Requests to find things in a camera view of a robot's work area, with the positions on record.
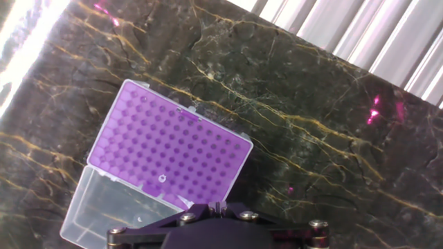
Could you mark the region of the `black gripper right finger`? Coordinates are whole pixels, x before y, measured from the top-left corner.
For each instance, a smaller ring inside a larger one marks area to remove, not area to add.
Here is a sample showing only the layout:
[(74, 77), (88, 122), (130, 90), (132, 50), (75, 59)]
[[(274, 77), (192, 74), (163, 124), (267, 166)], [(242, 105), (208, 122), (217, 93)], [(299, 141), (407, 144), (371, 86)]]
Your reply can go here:
[(291, 243), (296, 248), (329, 248), (329, 223), (326, 220), (313, 219), (306, 223), (294, 223), (253, 210), (243, 203), (223, 203), (223, 217), (259, 225), (270, 232), (279, 246), (288, 248)]

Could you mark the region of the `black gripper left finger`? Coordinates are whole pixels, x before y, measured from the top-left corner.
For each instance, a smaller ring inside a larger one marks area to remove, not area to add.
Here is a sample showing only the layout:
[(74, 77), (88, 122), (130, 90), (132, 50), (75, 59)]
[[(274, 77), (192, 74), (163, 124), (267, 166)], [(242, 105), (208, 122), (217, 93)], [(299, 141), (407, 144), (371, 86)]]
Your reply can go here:
[(142, 228), (112, 228), (107, 231), (107, 249), (136, 248), (142, 245), (163, 243), (168, 233), (176, 228), (216, 216), (217, 203), (215, 207), (211, 207), (209, 204), (194, 204), (188, 210), (173, 214)]

